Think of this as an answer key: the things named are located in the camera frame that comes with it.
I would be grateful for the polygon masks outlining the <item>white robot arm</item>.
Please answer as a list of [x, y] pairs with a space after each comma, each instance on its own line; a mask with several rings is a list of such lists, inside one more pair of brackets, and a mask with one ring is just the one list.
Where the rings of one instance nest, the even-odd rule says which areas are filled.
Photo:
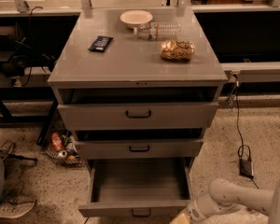
[[280, 224], [280, 179], [274, 190], [241, 187], [217, 178], [207, 192], [191, 200], [170, 224], [193, 224], [211, 216], [237, 212], [247, 207], [267, 216], [268, 224]]

